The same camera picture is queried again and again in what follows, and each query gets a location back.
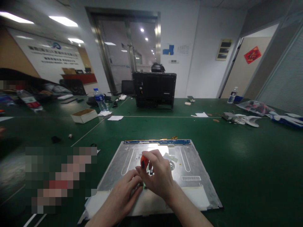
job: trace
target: reception desk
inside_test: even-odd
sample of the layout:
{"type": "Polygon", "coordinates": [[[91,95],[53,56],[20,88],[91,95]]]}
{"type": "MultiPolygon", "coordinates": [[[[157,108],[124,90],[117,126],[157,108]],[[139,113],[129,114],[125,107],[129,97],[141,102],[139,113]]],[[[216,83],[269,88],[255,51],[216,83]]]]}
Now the reception desk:
{"type": "Polygon", "coordinates": [[[86,74],[61,74],[63,79],[79,79],[83,84],[96,83],[96,77],[93,73],[86,74]]]}

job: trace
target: doorway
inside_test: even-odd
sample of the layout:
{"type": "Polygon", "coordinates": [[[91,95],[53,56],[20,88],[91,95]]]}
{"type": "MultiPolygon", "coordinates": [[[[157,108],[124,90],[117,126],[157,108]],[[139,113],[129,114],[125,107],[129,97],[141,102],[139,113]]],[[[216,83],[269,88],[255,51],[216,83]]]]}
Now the doorway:
{"type": "Polygon", "coordinates": [[[113,95],[122,91],[122,80],[132,80],[132,72],[150,72],[153,63],[160,63],[159,12],[113,9],[93,19],[113,95]]]}
{"type": "Polygon", "coordinates": [[[278,25],[241,38],[220,98],[229,98],[235,87],[238,87],[238,95],[244,96],[278,25]]]}

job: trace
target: plastic bottle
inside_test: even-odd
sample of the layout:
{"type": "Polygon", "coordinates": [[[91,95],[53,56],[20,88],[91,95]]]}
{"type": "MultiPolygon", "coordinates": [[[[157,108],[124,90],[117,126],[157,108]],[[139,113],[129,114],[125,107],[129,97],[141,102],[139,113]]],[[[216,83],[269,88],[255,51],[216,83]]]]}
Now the plastic bottle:
{"type": "Polygon", "coordinates": [[[231,92],[229,99],[227,100],[227,103],[234,103],[234,99],[238,94],[238,87],[235,87],[234,90],[231,92]]]}
{"type": "Polygon", "coordinates": [[[94,96],[95,99],[98,103],[98,106],[100,108],[101,111],[108,111],[108,107],[105,103],[103,94],[99,92],[98,88],[94,88],[94,96]]]}
{"type": "Polygon", "coordinates": [[[18,90],[17,95],[19,98],[23,100],[23,102],[26,103],[26,105],[31,108],[33,111],[41,111],[43,110],[43,107],[40,105],[39,102],[27,91],[25,90],[18,90]]]}
{"type": "Polygon", "coordinates": [[[0,92],[0,103],[5,104],[7,106],[15,105],[12,98],[3,92],[0,92]]]}

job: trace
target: green table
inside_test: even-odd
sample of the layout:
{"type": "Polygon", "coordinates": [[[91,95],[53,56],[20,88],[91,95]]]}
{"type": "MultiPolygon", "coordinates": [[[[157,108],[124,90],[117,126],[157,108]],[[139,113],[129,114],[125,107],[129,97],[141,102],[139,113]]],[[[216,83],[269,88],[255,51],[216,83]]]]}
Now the green table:
{"type": "MultiPolygon", "coordinates": [[[[46,112],[36,115],[26,107],[7,110],[13,119],[0,122],[8,130],[0,142],[1,163],[22,159],[24,147],[87,147],[98,145],[98,164],[88,181],[97,187],[118,145],[122,140],[161,139],[177,136],[192,139],[224,206],[222,210],[203,212],[214,226],[291,226],[302,225],[303,152],[302,131],[272,122],[268,118],[257,121],[259,128],[228,124],[219,114],[234,110],[247,114],[226,99],[196,99],[191,106],[186,99],[175,99],[174,110],[137,109],[135,99],[120,102],[114,115],[120,121],[95,118],[86,124],[76,124],[70,114],[89,108],[85,102],[62,105],[59,101],[45,104],[46,112]],[[212,114],[209,118],[191,117],[195,113],[212,114]],[[51,137],[63,139],[52,144],[51,137]]],[[[24,185],[24,180],[11,183],[6,198],[24,185]]],[[[24,200],[24,188],[3,206],[18,217],[14,223],[23,225],[30,214],[17,206],[24,200]]],[[[46,215],[41,226],[75,226],[84,210],[84,199],[72,210],[46,215]]],[[[41,218],[33,220],[33,225],[41,218]]],[[[180,226],[174,214],[149,217],[127,217],[122,226],[154,225],[160,222],[180,226]]]]}

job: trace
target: wall outlet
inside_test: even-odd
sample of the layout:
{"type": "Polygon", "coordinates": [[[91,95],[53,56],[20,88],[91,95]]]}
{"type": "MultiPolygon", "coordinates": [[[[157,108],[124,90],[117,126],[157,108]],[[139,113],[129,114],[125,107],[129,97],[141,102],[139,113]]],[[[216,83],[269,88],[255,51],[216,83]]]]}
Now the wall outlet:
{"type": "Polygon", "coordinates": [[[169,60],[168,63],[179,64],[179,61],[178,60],[169,60]]]}

